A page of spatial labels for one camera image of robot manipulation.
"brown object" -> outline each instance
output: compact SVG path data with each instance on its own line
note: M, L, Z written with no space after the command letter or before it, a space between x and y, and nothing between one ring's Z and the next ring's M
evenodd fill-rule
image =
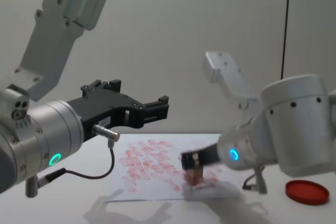
M203 167L199 167L193 170L185 171L185 181L191 185L196 186L203 182Z

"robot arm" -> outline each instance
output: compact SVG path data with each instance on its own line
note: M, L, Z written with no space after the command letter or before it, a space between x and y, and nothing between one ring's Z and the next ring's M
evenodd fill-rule
M37 10L20 66L0 81L0 194L26 181L27 196L35 197L38 183L50 181L39 181L36 174L83 142L105 136L113 160L119 134L110 128L138 129L167 117L168 97L141 103L120 93L120 80L83 86L82 97L69 102L29 106L29 99L37 101L57 85L75 40L95 27L105 1L44 0L43 10Z
M267 192L261 175L261 168L266 165L279 164L291 177L334 170L332 105L335 96L327 94L319 76L277 81L263 89L260 99L251 99L241 72L229 54L208 52L204 68L210 80L222 83L230 99L236 98L238 104L243 104L238 108L242 109L244 119L241 125L220 136L211 154L204 150L184 153L184 169L203 166L200 159L212 155L216 162L231 169L254 169L260 193Z

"table surface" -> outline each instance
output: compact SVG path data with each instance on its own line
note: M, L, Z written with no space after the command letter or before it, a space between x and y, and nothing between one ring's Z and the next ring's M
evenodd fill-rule
M150 134L155 139L183 138L192 134ZM198 134L197 137L218 139L217 134ZM124 135L120 141L137 137ZM103 174L110 165L106 140L97 137L86 142L80 151L41 173L49 173L61 167L92 175ZM251 171L240 172L251 175ZM268 186L267 195L242 191L236 199L217 199L198 202L185 200L127 201L103 203L119 192L111 192L113 173L102 180L86 180L65 174L39 190L39 195L28 199L24 183L0 195L0 222L18 223L83 223L83 224L168 224L168 223L222 223L222 224L288 224L335 223L336 176L334 173L305 177L326 186L330 202L323 206L306 206L290 200L285 195L285 184L291 178L278 166L264 171Z

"red circular lid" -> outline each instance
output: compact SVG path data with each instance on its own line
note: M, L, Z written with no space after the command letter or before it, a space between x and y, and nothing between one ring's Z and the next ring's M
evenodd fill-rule
M292 180L286 184L286 195L306 205L323 205L329 200L329 191L324 186L307 180Z

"sheet of paper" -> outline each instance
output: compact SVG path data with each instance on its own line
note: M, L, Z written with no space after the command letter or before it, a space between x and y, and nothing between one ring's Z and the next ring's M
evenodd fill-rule
M196 200L239 195L234 186L237 174L225 165L204 168L204 183L200 186L191 188L185 183L180 154L211 145L217 142L218 135L194 135L188 139L148 136L124 135L116 143L111 193L120 189L123 193L107 201Z

